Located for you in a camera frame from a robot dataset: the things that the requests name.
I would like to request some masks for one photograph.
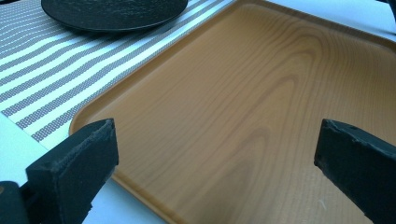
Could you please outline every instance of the striped placemat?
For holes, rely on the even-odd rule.
[[[121,34],[66,28],[40,0],[1,5],[0,111],[51,149],[85,104],[232,1],[191,0],[157,29]]]

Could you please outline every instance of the black plate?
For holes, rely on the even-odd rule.
[[[42,0],[56,21],[89,31],[119,32],[146,29],[178,16],[188,0]]]

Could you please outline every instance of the textured black surface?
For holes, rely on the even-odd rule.
[[[315,165],[374,223],[396,223],[396,147],[325,119]]]
[[[42,223],[81,223],[119,162],[114,120],[89,124],[32,163],[29,188],[45,211]]]
[[[17,183],[0,182],[0,224],[29,224]]]
[[[188,0],[42,0],[44,11],[60,23],[90,31],[145,29],[178,16]]]

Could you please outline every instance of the tray rim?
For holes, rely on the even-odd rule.
[[[295,10],[289,7],[283,7],[281,5],[272,3],[272,2],[268,2],[266,0],[235,0],[233,3],[231,3],[230,5],[228,5],[227,7],[225,7],[224,9],[222,9],[219,13],[217,13],[216,15],[214,15],[212,18],[209,18],[207,21],[203,22],[202,24],[198,25],[197,27],[194,28],[194,30],[192,30],[190,33],[188,33],[187,35],[181,37],[179,40],[175,41],[174,43],[170,44],[169,46],[167,46],[165,49],[163,49],[159,54],[155,55],[154,57],[152,57],[151,59],[147,60],[146,62],[142,63],[139,67],[137,67],[134,71],[132,71],[129,75],[127,75],[126,77],[122,78],[120,81],[118,81],[117,83],[115,83],[112,87],[110,87],[109,89],[105,90],[104,92],[102,92],[101,94],[99,94],[98,96],[96,96],[95,98],[93,98],[91,101],[89,101],[87,104],[85,104],[77,113],[76,115],[73,117],[71,123],[70,123],[70,127],[69,127],[69,134],[72,134],[74,132],[76,132],[76,126],[78,121],[83,121],[83,120],[87,120],[87,118],[83,117],[81,114],[83,113],[83,111],[85,111],[87,108],[89,107],[93,107],[93,106],[97,106],[98,104],[106,104],[108,102],[111,102],[110,98],[106,99],[106,101],[103,103],[101,101],[101,98],[104,95],[109,94],[110,92],[114,91],[115,89],[122,89],[124,90],[125,87],[125,81],[128,80],[128,82],[133,83],[133,85],[135,85],[136,83],[139,82],[139,80],[143,79],[145,75],[140,75],[139,73],[143,73],[141,72],[142,70],[144,71],[146,69],[146,65],[149,63],[152,63],[153,61],[158,61],[159,58],[161,58],[163,56],[163,53],[169,50],[172,51],[178,51],[178,50],[174,50],[176,45],[183,45],[183,47],[186,46],[187,43],[185,42],[189,42],[188,40],[191,38],[196,38],[195,35],[196,34],[201,34],[204,33],[205,30],[207,30],[212,24],[210,23],[215,23],[215,22],[211,22],[211,21],[218,21],[219,18],[221,18],[222,16],[226,15],[226,14],[230,14],[232,13],[234,10],[236,10],[238,7],[245,5],[245,4],[253,4],[253,5],[258,5],[261,7],[267,7],[269,9],[275,10],[275,11],[281,11],[284,14],[289,14],[292,17],[296,17],[299,18],[301,20],[304,21],[309,21],[309,22],[313,22],[314,24],[320,25],[320,26],[324,26],[327,29],[330,30],[334,30],[336,32],[340,32],[343,33],[345,35],[349,35],[352,36],[354,38],[358,38],[361,39],[363,41],[369,42],[370,44],[388,49],[390,51],[392,51],[393,53],[396,54],[396,42],[393,42],[389,39],[386,39],[384,37],[378,36],[378,35],[372,35],[370,33],[364,32],[362,30],[358,30],[356,28],[353,27],[349,27],[346,26],[344,24],[340,24],[334,21],[328,21],[325,19],[322,19],[320,17],[299,11],[299,10]]]
[[[281,5],[268,2],[266,0],[235,0],[233,3],[223,8],[221,11],[219,11],[216,15],[214,15],[213,17],[209,18],[207,21],[195,27],[187,35],[182,36],[179,40],[170,44],[166,49],[164,49],[159,54],[149,59],[147,62],[142,63],[137,69],[135,69],[129,75],[127,75],[119,82],[114,84],[112,87],[102,92],[97,97],[89,101],[86,105],[84,105],[73,117],[69,127],[69,134],[76,132],[78,130],[78,125],[80,123],[86,124],[92,115],[99,113],[100,110],[103,108],[103,105],[107,105],[108,103],[111,103],[114,99],[120,97],[119,94],[111,94],[113,91],[124,92],[132,88],[134,85],[138,84],[140,80],[145,78],[145,76],[149,73],[149,71],[152,71],[153,68],[155,69],[155,67],[157,67],[156,65],[154,65],[151,66],[151,68],[148,68],[147,64],[151,64],[151,63],[161,64],[163,63],[163,61],[166,62],[167,57],[164,56],[165,52],[168,52],[169,54],[169,51],[178,52],[180,49],[185,48],[187,45],[189,45],[191,40],[195,38],[199,38],[200,34],[203,34],[206,30],[210,29],[210,27],[216,24],[217,21],[219,21],[222,17],[226,16],[227,14],[232,14],[239,7],[246,4],[257,5],[258,7],[266,7],[275,11],[279,11],[282,14],[288,14],[300,20],[312,22],[319,26],[323,26],[324,28],[329,29],[331,31],[339,32],[342,33],[343,35],[349,35],[352,36],[353,38],[358,38],[362,41],[368,42],[371,45],[382,47],[396,54],[396,42],[393,42],[384,37],[373,35],[364,32],[362,30],[349,27],[334,21],[322,19],[320,17],[296,9],[283,7]],[[105,95],[109,95],[109,94],[111,95],[111,97],[104,98]],[[87,109],[91,111],[95,111],[95,113],[94,114],[90,113],[89,116],[84,116],[84,111]],[[124,175],[121,174],[116,167],[115,173],[112,176],[112,178],[120,186],[128,190],[131,194],[133,194],[137,200],[142,202],[145,206],[147,206],[155,214],[157,214],[159,217],[161,217],[163,220],[165,220],[168,223],[180,223],[180,222],[186,223],[186,221],[182,217],[179,217],[173,210],[169,209],[165,204],[162,204],[161,202],[157,201],[155,197],[151,196],[151,194],[146,192],[144,189],[138,187],[135,183],[133,183],[133,181],[126,182],[125,180],[122,180],[123,176]]]

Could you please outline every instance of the wooden tray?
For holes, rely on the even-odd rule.
[[[314,166],[321,120],[396,145],[395,43],[237,1],[83,108],[122,186],[169,222],[370,223]]]

